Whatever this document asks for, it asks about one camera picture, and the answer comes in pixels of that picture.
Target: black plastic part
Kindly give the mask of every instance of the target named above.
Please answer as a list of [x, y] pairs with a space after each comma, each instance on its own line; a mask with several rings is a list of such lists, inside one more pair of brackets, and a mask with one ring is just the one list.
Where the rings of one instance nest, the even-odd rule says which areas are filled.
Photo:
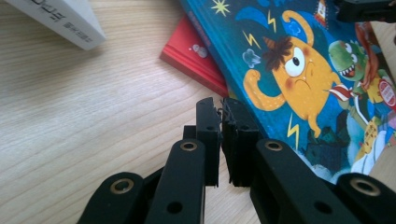
[[396, 194], [378, 180], [362, 174], [341, 175], [334, 192], [362, 223], [396, 223]]
[[339, 7], [337, 20], [396, 22], [396, 7], [390, 7], [390, 2], [390, 0], [336, 1], [336, 5]]
[[183, 131], [183, 139], [197, 138], [197, 127], [195, 125], [185, 125]]
[[148, 201], [148, 207], [151, 206], [152, 199], [155, 195], [155, 190], [157, 189], [158, 182], [160, 182], [161, 175], [163, 174], [163, 168], [152, 173], [145, 178], [145, 194]]
[[262, 223], [360, 223], [285, 143], [260, 140], [253, 158], [250, 197]]
[[222, 111], [222, 150], [227, 161], [230, 183], [249, 187], [254, 176], [251, 152], [261, 138], [259, 127], [241, 102], [224, 98]]
[[221, 118], [213, 104], [213, 98], [205, 98], [196, 104], [196, 139], [204, 143], [205, 184], [219, 186], [219, 160], [222, 135]]
[[183, 139], [171, 149], [145, 223], [203, 223], [205, 145]]
[[143, 223], [147, 211], [143, 178], [119, 173], [106, 179], [91, 196], [78, 223]]

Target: book cover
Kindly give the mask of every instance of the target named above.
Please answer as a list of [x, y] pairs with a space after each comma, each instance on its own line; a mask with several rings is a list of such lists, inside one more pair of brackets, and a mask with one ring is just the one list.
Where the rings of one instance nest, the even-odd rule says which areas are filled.
[[228, 96], [224, 76], [186, 15], [163, 47], [160, 58], [220, 96]]
[[227, 85], [317, 176], [369, 174], [395, 134], [396, 97], [371, 23], [326, 0], [180, 0]]
[[106, 40], [88, 0], [6, 0], [82, 49]]

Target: red book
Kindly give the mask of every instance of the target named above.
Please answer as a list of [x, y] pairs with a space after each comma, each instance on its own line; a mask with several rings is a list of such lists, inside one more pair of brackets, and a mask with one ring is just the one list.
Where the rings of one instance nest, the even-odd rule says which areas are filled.
[[220, 96], [228, 96], [222, 73], [186, 15], [166, 43], [160, 58]]

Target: wooden table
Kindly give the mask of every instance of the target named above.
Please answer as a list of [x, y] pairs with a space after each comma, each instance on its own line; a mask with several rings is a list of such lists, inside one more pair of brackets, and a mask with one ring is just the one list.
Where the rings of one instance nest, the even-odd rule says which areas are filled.
[[[197, 101], [219, 106], [159, 59], [183, 13], [177, 0], [91, 3], [107, 41], [84, 51], [0, 0], [0, 223], [76, 223], [110, 175], [164, 166]], [[395, 62], [393, 37], [381, 41]], [[228, 178], [221, 157], [205, 222], [259, 223], [248, 189]]]

